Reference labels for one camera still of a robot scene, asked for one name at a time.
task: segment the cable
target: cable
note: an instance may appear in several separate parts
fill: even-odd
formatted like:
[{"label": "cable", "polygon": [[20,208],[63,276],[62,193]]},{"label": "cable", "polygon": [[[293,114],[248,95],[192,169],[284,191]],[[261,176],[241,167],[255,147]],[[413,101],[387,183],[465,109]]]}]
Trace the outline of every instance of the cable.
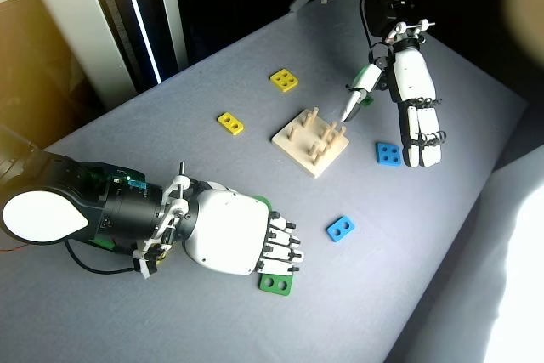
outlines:
[{"label": "cable", "polygon": [[368,31],[368,26],[366,25],[365,11],[363,10],[363,2],[365,0],[359,0],[359,13],[360,19],[363,21],[363,27],[365,28],[366,41],[368,42],[368,47],[372,48],[371,35]]},{"label": "cable", "polygon": [[7,248],[7,249],[5,249],[5,250],[0,249],[0,252],[12,252],[12,251],[17,251],[17,250],[20,250],[21,248],[26,247],[26,246],[28,246],[28,244],[23,244],[22,246],[13,247],[13,248]]},{"label": "cable", "polygon": [[99,274],[99,275],[114,275],[114,274],[122,274],[123,272],[132,272],[135,271],[134,267],[132,268],[123,268],[123,269],[115,269],[113,271],[101,271],[99,269],[94,269],[91,267],[88,267],[85,265],[81,259],[77,257],[77,255],[74,253],[74,250],[72,250],[70,243],[68,240],[65,240],[65,246],[68,250],[68,253],[70,254],[71,258],[76,261],[76,264],[82,267],[83,269],[87,270],[88,272],[92,272],[93,274]]}]

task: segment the robotic arm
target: robotic arm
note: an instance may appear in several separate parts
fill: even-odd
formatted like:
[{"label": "robotic arm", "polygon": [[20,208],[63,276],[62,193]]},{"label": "robotic arm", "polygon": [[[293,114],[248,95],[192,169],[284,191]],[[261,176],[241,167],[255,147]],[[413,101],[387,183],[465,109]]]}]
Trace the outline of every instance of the robotic arm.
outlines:
[{"label": "robotic arm", "polygon": [[[393,102],[399,107],[405,162],[411,167],[433,166],[441,160],[440,146],[446,134],[439,127],[435,107],[440,99],[436,99],[420,47],[425,41],[421,33],[434,23],[424,19],[413,26],[406,24],[403,20],[411,17],[411,0],[360,0],[360,11],[365,30],[382,41],[371,44],[367,36],[371,47],[369,64],[348,87],[351,94],[342,121],[355,116],[374,88],[388,87]],[[387,55],[375,57],[377,47],[385,47]]]},{"label": "robotic arm", "polygon": [[295,224],[260,200],[189,178],[183,163],[163,190],[132,169],[41,151],[2,126],[0,209],[0,225],[31,244],[137,241],[105,249],[133,258],[146,278],[176,241],[198,264],[228,274],[292,275],[303,261]]}]

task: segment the gray table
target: gray table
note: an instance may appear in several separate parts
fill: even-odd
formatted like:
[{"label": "gray table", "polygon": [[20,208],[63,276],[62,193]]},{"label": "gray table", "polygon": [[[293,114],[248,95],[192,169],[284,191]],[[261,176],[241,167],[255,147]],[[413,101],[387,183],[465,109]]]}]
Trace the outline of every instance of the gray table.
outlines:
[{"label": "gray table", "polygon": [[[297,223],[306,259],[291,296],[258,290],[258,275],[222,275],[177,248],[144,281],[91,275],[62,245],[27,247],[0,263],[0,350],[6,362],[382,361],[488,178],[524,102],[429,38],[424,53],[448,132],[438,166],[378,166],[377,141],[400,143],[387,93],[348,125],[348,149],[312,179],[270,138],[301,109],[340,116],[366,62],[359,0],[312,3],[127,102],[51,147],[113,162],[168,184],[179,161],[197,179],[267,196]],[[268,76],[287,67],[289,94]],[[246,126],[231,137],[230,111]],[[333,243],[325,228],[356,230]],[[11,244],[2,237],[4,246]],[[126,260],[76,251],[97,268]]]}]

